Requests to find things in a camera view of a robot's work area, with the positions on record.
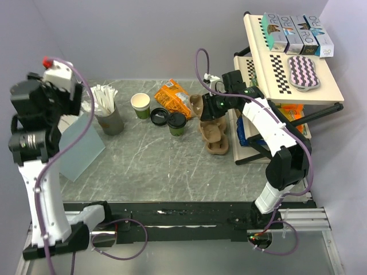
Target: gray wall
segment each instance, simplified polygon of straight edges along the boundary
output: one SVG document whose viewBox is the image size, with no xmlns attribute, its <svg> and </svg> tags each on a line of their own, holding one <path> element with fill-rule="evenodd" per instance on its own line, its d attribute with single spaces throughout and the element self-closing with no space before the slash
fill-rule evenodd
<svg viewBox="0 0 367 275">
<path fill-rule="evenodd" d="M 204 47 L 211 73 L 233 70 L 247 44 L 243 14 L 320 15 L 327 0 L 34 0 L 66 58 L 90 78 L 195 78 Z"/>
<path fill-rule="evenodd" d="M 367 51 L 365 1 L 329 0 L 321 20 L 335 44 L 328 64 L 345 109 L 311 125 L 313 195 L 325 206 L 347 274 L 366 274 Z"/>
<path fill-rule="evenodd" d="M 7 147 L 14 114 L 9 89 L 24 80 L 28 71 L 41 72 L 44 55 L 62 55 L 28 0 L 1 2 L 0 37 L 0 273 L 13 275 L 25 243 L 30 212 L 22 178 Z"/>
</svg>

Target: coffee cup lid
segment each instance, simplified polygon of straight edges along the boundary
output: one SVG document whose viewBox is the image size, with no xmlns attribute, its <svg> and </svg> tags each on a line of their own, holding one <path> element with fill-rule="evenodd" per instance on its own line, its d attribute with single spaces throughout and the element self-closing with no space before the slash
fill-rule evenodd
<svg viewBox="0 0 367 275">
<path fill-rule="evenodd" d="M 173 129 L 180 129 L 186 125 L 186 117 L 183 113 L 170 113 L 167 118 L 168 126 Z"/>
<path fill-rule="evenodd" d="M 150 120 L 157 126 L 167 124 L 168 111 L 164 108 L 156 108 L 150 113 Z"/>
</svg>

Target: marble tabletop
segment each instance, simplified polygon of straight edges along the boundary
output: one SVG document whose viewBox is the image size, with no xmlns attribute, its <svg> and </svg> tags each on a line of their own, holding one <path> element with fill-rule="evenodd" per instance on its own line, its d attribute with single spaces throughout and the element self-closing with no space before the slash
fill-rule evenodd
<svg viewBox="0 0 367 275">
<path fill-rule="evenodd" d="M 253 201 L 261 194 L 267 181 L 267 164 L 237 166 L 232 148 L 224 156 L 207 153 L 197 131 L 197 118 L 188 121 L 183 136 L 174 137 L 168 126 L 157 127 L 150 119 L 136 117 L 130 105 L 131 96 L 148 94 L 152 110 L 159 107 L 154 95 L 165 82 L 90 81 L 91 86 L 108 84 L 119 91 L 116 105 L 124 130 L 117 136 L 107 136 L 94 119 L 93 126 L 106 148 L 75 182 L 60 175 L 63 200 Z M 178 82 L 189 94 L 206 92 L 198 81 Z M 302 189 L 299 184 L 293 190 Z M 306 201 L 307 198 L 287 197 L 287 200 Z"/>
</svg>

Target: cracker box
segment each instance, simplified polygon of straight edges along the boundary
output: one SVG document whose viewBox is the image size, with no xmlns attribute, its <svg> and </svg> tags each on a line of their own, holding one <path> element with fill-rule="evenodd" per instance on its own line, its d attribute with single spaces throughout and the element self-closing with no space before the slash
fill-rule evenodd
<svg viewBox="0 0 367 275">
<path fill-rule="evenodd" d="M 334 44 L 327 34 L 325 28 L 321 25 L 319 18 L 314 15 L 304 15 L 307 26 L 319 43 L 315 55 L 320 57 L 332 57 L 334 56 Z"/>
<path fill-rule="evenodd" d="M 303 42 L 292 22 L 291 17 L 289 15 L 278 15 L 278 18 L 288 40 L 285 53 L 300 54 L 303 49 Z"/>
<path fill-rule="evenodd" d="M 309 30 L 306 20 L 301 15 L 291 16 L 291 19 L 304 44 L 301 54 L 308 56 L 314 55 L 319 48 L 319 44 L 317 44 L 316 38 Z"/>
<path fill-rule="evenodd" d="M 269 49 L 272 52 L 283 52 L 288 41 L 280 25 L 278 16 L 275 13 L 264 13 L 261 20 Z"/>
</svg>

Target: chip bag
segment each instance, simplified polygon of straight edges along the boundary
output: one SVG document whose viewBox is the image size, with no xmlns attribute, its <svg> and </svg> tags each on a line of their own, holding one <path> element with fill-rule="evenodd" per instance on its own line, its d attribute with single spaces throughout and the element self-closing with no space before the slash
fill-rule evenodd
<svg viewBox="0 0 367 275">
<path fill-rule="evenodd" d="M 289 120 L 289 121 L 293 121 L 296 119 L 300 119 L 302 117 L 301 111 L 300 110 L 295 110 L 295 109 L 284 109 L 284 108 L 280 108 L 279 109 L 281 111 L 282 114 L 284 114 L 284 116 Z M 304 125 L 299 125 L 297 126 L 298 131 L 300 131 L 301 133 L 304 132 Z"/>
<path fill-rule="evenodd" d="M 170 79 L 159 91 L 154 98 L 168 111 L 180 112 L 191 119 L 192 114 L 189 106 L 189 94 L 176 81 Z"/>
<path fill-rule="evenodd" d="M 303 104 L 287 104 L 287 103 L 280 103 L 276 105 L 278 108 L 285 109 L 285 110 L 303 110 Z"/>
</svg>

